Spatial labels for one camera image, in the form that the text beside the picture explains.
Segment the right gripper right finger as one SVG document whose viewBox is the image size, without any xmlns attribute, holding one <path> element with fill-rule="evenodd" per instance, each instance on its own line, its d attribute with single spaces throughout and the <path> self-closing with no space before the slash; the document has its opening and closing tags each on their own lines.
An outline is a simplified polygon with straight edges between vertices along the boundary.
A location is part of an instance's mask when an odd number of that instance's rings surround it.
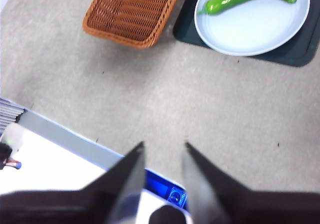
<svg viewBox="0 0 320 224">
<path fill-rule="evenodd" d="M 182 157 L 188 211 L 195 224 L 318 224 L 320 195 L 256 191 L 225 173 L 191 143 Z"/>
</svg>

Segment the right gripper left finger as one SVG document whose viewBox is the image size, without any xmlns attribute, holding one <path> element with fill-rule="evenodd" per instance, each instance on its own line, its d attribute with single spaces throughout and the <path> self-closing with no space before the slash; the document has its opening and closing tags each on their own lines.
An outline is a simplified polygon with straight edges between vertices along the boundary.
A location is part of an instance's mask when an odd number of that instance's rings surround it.
<svg viewBox="0 0 320 224">
<path fill-rule="evenodd" d="M 18 191 L 0 199 L 2 224 L 119 224 L 135 222 L 145 185 L 145 144 L 77 191 Z"/>
</svg>

